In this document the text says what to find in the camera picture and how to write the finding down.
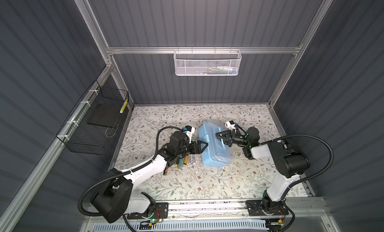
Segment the light blue plastic tool box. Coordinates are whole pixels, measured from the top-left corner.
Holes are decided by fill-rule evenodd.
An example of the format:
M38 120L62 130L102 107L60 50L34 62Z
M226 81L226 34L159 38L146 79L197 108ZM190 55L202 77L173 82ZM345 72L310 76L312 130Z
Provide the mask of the light blue plastic tool box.
M221 168L234 160L232 148L225 145L222 139L216 137L216 133L225 130L227 130L226 126L216 120L206 121L199 128L199 140L208 144L202 153L204 165Z

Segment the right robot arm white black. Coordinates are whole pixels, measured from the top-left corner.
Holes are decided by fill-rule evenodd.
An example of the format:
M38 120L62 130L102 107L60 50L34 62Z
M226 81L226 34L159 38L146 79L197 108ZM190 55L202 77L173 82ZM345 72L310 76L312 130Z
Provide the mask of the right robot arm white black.
M260 133L255 127L249 128L244 134L237 129L227 129L216 133L216 138L224 145L231 147L233 144L241 147L245 157L249 160L269 157L273 159L277 172L272 184L264 192L262 202L258 209L265 215L274 215L284 208L284 200L290 185L297 182L309 167L310 162L290 137L280 137L260 143Z

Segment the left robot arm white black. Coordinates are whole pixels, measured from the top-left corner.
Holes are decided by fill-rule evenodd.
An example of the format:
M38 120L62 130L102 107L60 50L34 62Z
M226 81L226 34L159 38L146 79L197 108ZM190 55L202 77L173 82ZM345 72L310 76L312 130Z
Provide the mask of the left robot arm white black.
M170 141L157 147L154 157L144 164L123 171L113 168L108 171L105 179L85 191L85 195L95 191L91 197L95 212L85 210L82 204L78 204L78 208L84 215L104 217L108 223L114 223L125 215L150 218L155 213L156 201L147 193L136 192L138 185L179 164L190 154L203 153L208 146L206 142L193 141L186 132L176 131L171 135Z

